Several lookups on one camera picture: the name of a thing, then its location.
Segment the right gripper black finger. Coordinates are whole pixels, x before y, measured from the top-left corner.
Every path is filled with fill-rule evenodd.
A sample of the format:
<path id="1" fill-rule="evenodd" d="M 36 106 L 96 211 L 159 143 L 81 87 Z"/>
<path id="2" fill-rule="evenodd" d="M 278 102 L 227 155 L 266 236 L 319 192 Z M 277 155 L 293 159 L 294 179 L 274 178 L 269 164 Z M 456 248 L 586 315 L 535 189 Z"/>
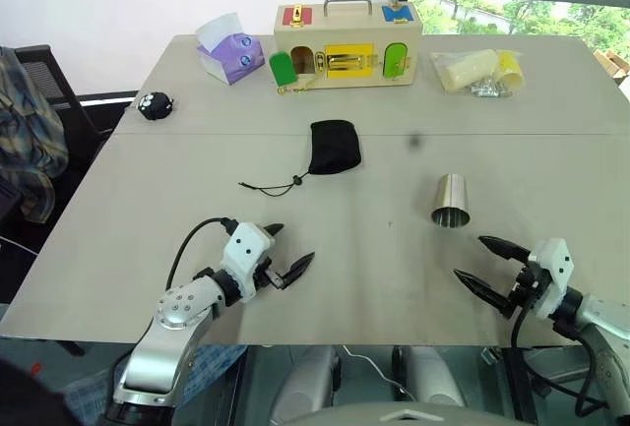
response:
<path id="1" fill-rule="evenodd" d="M 516 304 L 508 297 L 495 291 L 488 283 L 473 274 L 454 270 L 458 280 L 476 297 L 495 308 L 504 318 L 510 319 Z"/>
<path id="2" fill-rule="evenodd" d="M 513 259 L 522 264 L 526 264 L 529 260 L 530 251 L 512 241 L 489 235 L 481 235 L 478 240 L 490 252 L 505 260 Z"/>

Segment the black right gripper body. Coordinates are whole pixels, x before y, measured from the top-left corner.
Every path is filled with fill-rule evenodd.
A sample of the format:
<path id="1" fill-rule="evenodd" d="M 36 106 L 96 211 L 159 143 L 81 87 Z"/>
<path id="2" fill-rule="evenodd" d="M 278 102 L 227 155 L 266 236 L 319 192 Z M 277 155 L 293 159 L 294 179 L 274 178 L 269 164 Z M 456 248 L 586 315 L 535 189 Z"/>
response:
<path id="1" fill-rule="evenodd" d="M 515 285 L 508 294 L 508 311 L 524 308 L 531 299 L 537 301 L 549 286 L 549 271 L 537 263 L 521 260 L 523 264 Z"/>

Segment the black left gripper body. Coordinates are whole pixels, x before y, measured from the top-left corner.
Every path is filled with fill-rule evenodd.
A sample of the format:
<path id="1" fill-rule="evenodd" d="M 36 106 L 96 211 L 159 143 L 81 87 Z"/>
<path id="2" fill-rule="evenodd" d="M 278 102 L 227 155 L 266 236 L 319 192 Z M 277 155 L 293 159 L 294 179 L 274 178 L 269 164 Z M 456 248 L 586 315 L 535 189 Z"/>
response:
<path id="1" fill-rule="evenodd" d="M 284 290 L 286 283 L 284 278 L 271 269 L 272 260 L 266 257 L 255 269 L 253 274 L 254 286 L 257 291 L 271 285 L 278 290 Z"/>

